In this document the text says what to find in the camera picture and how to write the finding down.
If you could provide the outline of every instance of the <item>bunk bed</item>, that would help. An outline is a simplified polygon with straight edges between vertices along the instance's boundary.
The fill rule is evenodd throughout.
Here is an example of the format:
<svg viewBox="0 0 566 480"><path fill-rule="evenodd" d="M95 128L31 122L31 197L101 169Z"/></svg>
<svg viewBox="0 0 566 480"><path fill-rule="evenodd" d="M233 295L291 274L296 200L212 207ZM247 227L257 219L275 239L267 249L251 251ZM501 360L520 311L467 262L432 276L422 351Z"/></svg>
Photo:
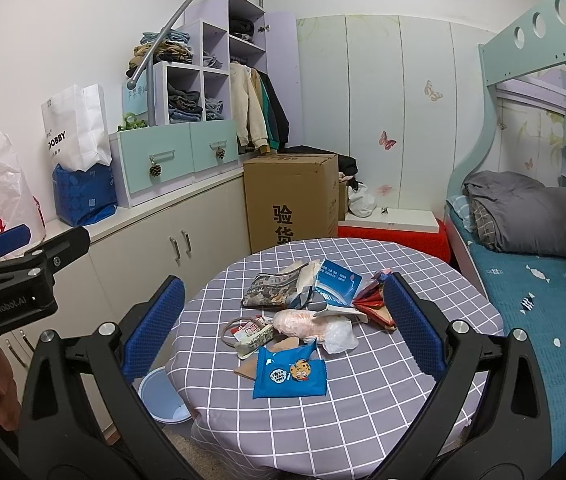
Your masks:
<svg viewBox="0 0 566 480"><path fill-rule="evenodd" d="M566 187L566 72L558 68L566 63L566 0L541 0L479 51L483 130L473 152L452 174L448 197L462 193L466 177L487 156L498 128L498 97L565 116L560 185ZM522 328L530 336L552 427L554 467L544 478L566 478L566 259L491 251L450 206L445 226L461 272L500 312L505 333ZM532 310L525 308L526 299L532 300Z"/></svg>

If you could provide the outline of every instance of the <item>gray tablecloth with white grid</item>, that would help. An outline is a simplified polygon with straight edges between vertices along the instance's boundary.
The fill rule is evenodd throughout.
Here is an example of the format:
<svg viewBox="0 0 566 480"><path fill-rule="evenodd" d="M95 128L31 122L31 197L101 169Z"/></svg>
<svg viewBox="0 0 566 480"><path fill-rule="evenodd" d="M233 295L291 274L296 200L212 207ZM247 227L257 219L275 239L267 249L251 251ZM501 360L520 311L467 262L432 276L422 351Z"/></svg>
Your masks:
<svg viewBox="0 0 566 480"><path fill-rule="evenodd" d="M479 332L502 335L498 311L458 272L438 258L391 242L358 238L306 240L253 254L221 272L183 310L174 326L170 380L200 414L192 439L213 452L236 478L274 478L284 470L321 479L369 475L390 453L434 386L396 331L355 322L358 347L329 355L328 392L303 399L252 399L253 381L236 375L236 354L218 339L239 316L240 298L260 272L296 260L327 258L369 278L379 269L400 272L419 297L448 319L465 319ZM456 425L453 444L480 399L486 374L477 374Z"/></svg>

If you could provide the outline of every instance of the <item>mint green drawer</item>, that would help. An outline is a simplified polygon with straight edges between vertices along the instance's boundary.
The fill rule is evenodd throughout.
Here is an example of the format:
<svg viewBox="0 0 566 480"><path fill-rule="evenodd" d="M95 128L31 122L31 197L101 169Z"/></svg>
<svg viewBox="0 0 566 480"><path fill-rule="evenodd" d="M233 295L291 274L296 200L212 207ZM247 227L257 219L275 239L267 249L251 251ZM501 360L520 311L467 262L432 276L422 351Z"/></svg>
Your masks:
<svg viewBox="0 0 566 480"><path fill-rule="evenodd" d="M119 136L130 193L194 171L189 123L127 130ZM150 177L150 156L160 164L160 176Z"/></svg>
<svg viewBox="0 0 566 480"><path fill-rule="evenodd" d="M236 122L229 120L191 123L190 131L195 171L220 166L239 158ZM222 159L216 156L218 147L225 150Z"/></svg>

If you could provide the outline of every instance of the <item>metal screw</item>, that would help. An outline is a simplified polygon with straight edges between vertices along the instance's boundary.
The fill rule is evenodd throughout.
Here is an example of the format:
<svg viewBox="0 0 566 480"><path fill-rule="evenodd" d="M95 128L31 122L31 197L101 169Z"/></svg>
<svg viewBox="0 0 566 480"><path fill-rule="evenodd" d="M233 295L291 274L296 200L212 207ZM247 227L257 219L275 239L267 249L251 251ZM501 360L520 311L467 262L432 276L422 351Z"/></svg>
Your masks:
<svg viewBox="0 0 566 480"><path fill-rule="evenodd" d="M45 330L40 337L43 343L49 343L52 339L54 339L54 330Z"/></svg>
<svg viewBox="0 0 566 480"><path fill-rule="evenodd" d="M527 340L527 333L525 332L525 330L521 330L520 328L517 328L514 330L514 339L518 339L519 341L525 341Z"/></svg>
<svg viewBox="0 0 566 480"><path fill-rule="evenodd" d="M110 322L103 323L98 327L98 333L101 335L112 335L114 330L116 330L116 325Z"/></svg>
<svg viewBox="0 0 566 480"><path fill-rule="evenodd" d="M455 332L458 332L459 334L467 334L470 331L470 326L466 322L461 320L457 320L453 322L452 328L454 329Z"/></svg>

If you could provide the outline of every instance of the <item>blue plastic bucket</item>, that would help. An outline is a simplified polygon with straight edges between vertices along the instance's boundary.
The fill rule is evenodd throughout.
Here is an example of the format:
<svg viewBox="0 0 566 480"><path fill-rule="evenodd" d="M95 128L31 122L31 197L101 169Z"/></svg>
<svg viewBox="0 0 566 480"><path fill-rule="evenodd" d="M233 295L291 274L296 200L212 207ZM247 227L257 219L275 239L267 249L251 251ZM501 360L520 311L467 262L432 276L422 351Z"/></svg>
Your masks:
<svg viewBox="0 0 566 480"><path fill-rule="evenodd" d="M138 395L157 422L181 424L192 418L183 399L170 383L165 367L156 368L143 378Z"/></svg>

